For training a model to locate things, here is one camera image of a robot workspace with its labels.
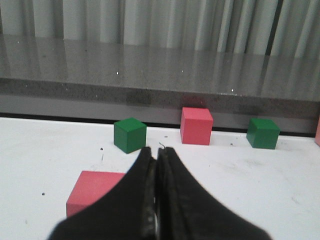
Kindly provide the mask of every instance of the block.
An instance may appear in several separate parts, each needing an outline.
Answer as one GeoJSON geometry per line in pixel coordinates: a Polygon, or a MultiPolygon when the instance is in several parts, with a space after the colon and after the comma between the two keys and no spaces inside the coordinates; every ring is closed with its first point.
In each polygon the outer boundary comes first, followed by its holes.
{"type": "Polygon", "coordinates": [[[183,107],[180,135],[183,144],[209,145],[214,119],[207,108],[183,107]]]}
{"type": "Polygon", "coordinates": [[[118,172],[82,171],[66,202],[70,217],[107,194],[125,175],[118,172]]]}
{"type": "Polygon", "coordinates": [[[317,127],[317,129],[316,129],[315,143],[320,146],[320,118],[319,118],[318,127],[317,127]]]}
{"type": "Polygon", "coordinates": [[[280,128],[271,119],[251,118],[246,138],[253,148],[275,149],[280,128]]]}
{"type": "Polygon", "coordinates": [[[113,124],[113,143],[125,153],[146,146],[147,125],[131,117],[113,124]]]}

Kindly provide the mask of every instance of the table surface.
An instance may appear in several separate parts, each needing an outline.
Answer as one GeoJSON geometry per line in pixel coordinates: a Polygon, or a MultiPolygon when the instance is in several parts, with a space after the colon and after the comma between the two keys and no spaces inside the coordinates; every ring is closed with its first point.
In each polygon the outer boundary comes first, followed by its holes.
{"type": "MultiPolygon", "coordinates": [[[[210,194],[274,240],[320,239],[314,138],[280,136],[267,150],[245,133],[213,131],[202,146],[181,144],[179,129],[148,127],[146,143],[155,158],[174,147],[210,194]]],[[[81,171],[126,172],[138,154],[113,145],[112,125],[0,118],[0,240],[45,239],[81,171]]]]}

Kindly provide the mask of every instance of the gray countertop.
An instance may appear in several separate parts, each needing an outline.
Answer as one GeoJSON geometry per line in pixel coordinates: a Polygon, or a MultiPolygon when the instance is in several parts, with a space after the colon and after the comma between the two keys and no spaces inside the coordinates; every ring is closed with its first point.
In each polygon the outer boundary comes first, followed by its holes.
{"type": "Polygon", "coordinates": [[[0,113],[179,124],[181,108],[209,108],[214,127],[251,117],[315,133],[320,61],[0,36],[0,113]]]}

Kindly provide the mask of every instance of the red cube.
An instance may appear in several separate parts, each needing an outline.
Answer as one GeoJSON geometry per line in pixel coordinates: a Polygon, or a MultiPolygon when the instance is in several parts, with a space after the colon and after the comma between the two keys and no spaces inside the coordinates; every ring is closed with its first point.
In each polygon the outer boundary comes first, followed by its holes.
{"type": "Polygon", "coordinates": [[[214,119],[207,108],[183,107],[180,134],[183,144],[209,145],[214,119]]]}
{"type": "Polygon", "coordinates": [[[320,146],[320,118],[319,118],[318,127],[317,127],[317,129],[316,129],[315,143],[320,146]]]}
{"type": "Polygon", "coordinates": [[[95,203],[124,175],[117,172],[82,171],[66,202],[66,216],[70,217],[95,203]]]}

